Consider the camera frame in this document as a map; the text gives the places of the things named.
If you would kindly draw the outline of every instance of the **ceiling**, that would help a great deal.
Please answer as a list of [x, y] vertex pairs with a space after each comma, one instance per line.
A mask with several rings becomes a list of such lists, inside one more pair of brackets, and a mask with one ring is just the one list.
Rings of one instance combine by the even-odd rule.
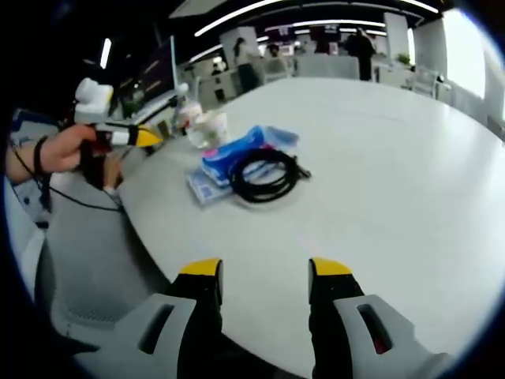
[[[218, 44], [222, 33], [240, 25], [256, 27], [258, 36], [261, 36], [266, 27], [299, 21], [350, 19], [383, 22], [385, 11], [404, 14], [410, 27], [440, 16], [400, 0], [282, 0], [231, 18], [195, 37], [195, 33], [204, 26], [258, 1], [48, 0], [43, 5], [37, 5], [39, 9], [34, 9], [30, 2], [31, 12], [24, 13], [25, 33], [17, 44], [17, 68], [23, 72], [22, 77], [28, 82], [27, 85], [39, 82], [36, 88], [42, 89], [38, 92], [31, 90], [38, 93], [39, 103], [42, 96], [45, 101], [59, 106], [55, 97], [44, 94], [59, 96], [63, 92], [73, 93], [80, 78], [89, 72], [114, 85], [135, 76], [158, 46], [156, 33], [161, 40], [174, 35], [177, 60], [187, 62], [192, 56]], [[441, 11], [452, 7], [452, 0], [420, 2]], [[28, 6], [28, 0], [16, 3], [21, 8]], [[84, 59], [99, 62], [105, 38], [112, 40], [107, 69], [84, 64]], [[37, 58], [34, 66], [31, 64], [34, 57], [43, 59]]]

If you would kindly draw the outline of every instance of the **white table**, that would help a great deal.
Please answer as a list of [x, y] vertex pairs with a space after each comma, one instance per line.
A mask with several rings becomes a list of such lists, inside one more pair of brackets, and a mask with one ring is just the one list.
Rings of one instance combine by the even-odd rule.
[[278, 202], [199, 208], [185, 183], [186, 140], [120, 187], [129, 218], [173, 280], [190, 261], [224, 260], [223, 331], [253, 354], [310, 377], [308, 259], [353, 269], [434, 352], [462, 352], [505, 280], [505, 148], [446, 104], [383, 85], [276, 81], [225, 106], [232, 134], [293, 130], [312, 172]]

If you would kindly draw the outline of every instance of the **white cup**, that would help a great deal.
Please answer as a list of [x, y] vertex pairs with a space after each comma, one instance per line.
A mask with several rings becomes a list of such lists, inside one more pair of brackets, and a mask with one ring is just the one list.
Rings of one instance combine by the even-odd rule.
[[209, 111], [199, 115], [195, 127], [204, 133], [211, 148], [217, 148], [230, 141], [228, 117], [222, 111]]

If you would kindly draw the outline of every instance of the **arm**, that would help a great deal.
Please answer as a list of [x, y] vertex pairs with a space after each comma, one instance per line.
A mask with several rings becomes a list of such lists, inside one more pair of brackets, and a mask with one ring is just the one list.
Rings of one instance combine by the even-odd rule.
[[[80, 162], [79, 147], [82, 141], [94, 141], [95, 139], [96, 134], [93, 128], [75, 125], [57, 136], [45, 140], [40, 149], [40, 163], [43, 171], [53, 173], [72, 170]], [[33, 167], [35, 145], [15, 149], [14, 151], [10, 146], [7, 148], [6, 176], [14, 184], [21, 184], [31, 179], [35, 171]]]

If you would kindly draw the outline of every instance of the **black cable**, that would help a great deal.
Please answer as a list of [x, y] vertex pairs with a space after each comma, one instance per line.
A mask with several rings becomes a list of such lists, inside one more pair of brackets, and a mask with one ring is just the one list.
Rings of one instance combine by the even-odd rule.
[[[272, 182], [254, 184], [244, 178], [244, 170], [247, 166], [265, 162], [266, 164], [282, 165], [285, 174]], [[232, 190], [249, 203], [267, 203], [286, 196], [296, 186], [301, 178], [310, 178], [309, 171], [301, 168], [297, 163], [297, 157], [291, 157], [272, 149], [253, 149], [247, 155], [232, 166], [229, 173]]]
[[[17, 157], [17, 159], [23, 165], [24, 169], [32, 176], [32, 178], [34, 179], [34, 181], [35, 181], [37, 187], [39, 188], [39, 190], [42, 191], [42, 186], [40, 185], [39, 180], [36, 178], [36, 176], [32, 172], [32, 170], [30, 170], [30, 168], [26, 165], [26, 163], [23, 161], [23, 159], [20, 157], [20, 155], [17, 152], [17, 149], [13, 145], [12, 140], [10, 141], [10, 146], [11, 146], [11, 149], [13, 150], [13, 152], [14, 152], [14, 155]], [[65, 199], [70, 200], [70, 201], [72, 201], [72, 202], [74, 202], [76, 204], [82, 205], [83, 207], [86, 207], [86, 208], [99, 209], [99, 210], [102, 210], [102, 211], [110, 211], [110, 212], [120, 212], [120, 213], [123, 213], [122, 208], [107, 208], [107, 207], [102, 207], [100, 205], [87, 204], [87, 203], [84, 203], [83, 201], [79, 201], [77, 199], [74, 199], [73, 197], [71, 197], [71, 196], [63, 193], [62, 191], [59, 191], [59, 190], [57, 190], [57, 189], [55, 189], [55, 188], [53, 188], [51, 186], [49, 186], [49, 189], [51, 191], [54, 191], [58, 195], [63, 196]]]

